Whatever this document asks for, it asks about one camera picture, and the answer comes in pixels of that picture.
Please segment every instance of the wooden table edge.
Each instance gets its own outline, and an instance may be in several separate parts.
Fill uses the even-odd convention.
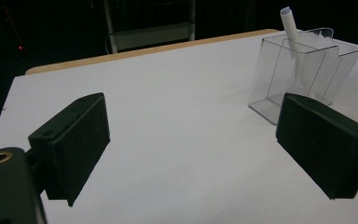
[[[241,33],[241,34],[236,34],[236,35],[224,35],[224,36],[201,39],[201,40],[196,40],[196,41],[189,41],[189,42],[183,42],[183,43],[178,43],[178,44],[158,46],[158,47],[148,48],[148,49],[137,49],[137,50],[133,50],[133,51],[126,51],[126,52],[121,52],[121,53],[117,53],[117,54],[103,55],[103,56],[80,59],[80,60],[64,62],[64,63],[47,64],[47,65],[42,65],[42,66],[37,66],[37,67],[31,68],[25,73],[25,75],[57,71],[57,70],[61,70],[61,69],[78,67],[78,66],[94,64],[94,63],[104,63],[104,62],[109,62],[109,61],[116,61],[116,60],[120,60],[120,59],[126,59],[126,58],[131,58],[131,57],[136,57],[136,56],[141,56],[141,55],[146,55],[146,54],[151,54],[151,53],[157,53],[157,52],[162,52],[162,51],[166,51],[166,50],[193,47],[193,46],[197,46],[197,45],[216,43],[216,42],[245,38],[245,37],[250,37],[250,36],[255,36],[255,35],[266,35],[266,34],[271,34],[274,32],[278,32],[278,31],[273,30],[273,29],[265,29],[265,30],[246,32],[246,33]]]

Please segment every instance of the clear plastic container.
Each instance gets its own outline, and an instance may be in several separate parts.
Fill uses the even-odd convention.
[[[320,28],[263,38],[249,106],[277,124],[286,92],[331,105],[358,58],[358,47],[333,40],[333,30]]]

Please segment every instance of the transparent acrylic box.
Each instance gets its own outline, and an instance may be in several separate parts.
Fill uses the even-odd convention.
[[[333,30],[298,32],[263,38],[249,106],[277,124],[286,92],[331,105],[358,58],[358,48],[333,40]]]

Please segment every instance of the white table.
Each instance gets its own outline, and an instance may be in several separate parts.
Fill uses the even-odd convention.
[[[49,223],[358,223],[247,106],[264,36],[16,77],[0,148],[103,92],[112,141],[73,208],[42,194]],[[358,121],[358,61],[332,107]]]

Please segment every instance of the table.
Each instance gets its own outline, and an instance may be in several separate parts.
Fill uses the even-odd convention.
[[[247,106],[261,39],[280,34],[33,69],[13,81],[0,148],[28,149],[44,122],[103,92],[112,141],[73,208],[42,193],[49,223],[358,223],[358,193],[330,201]],[[332,107],[358,121],[358,61]]]

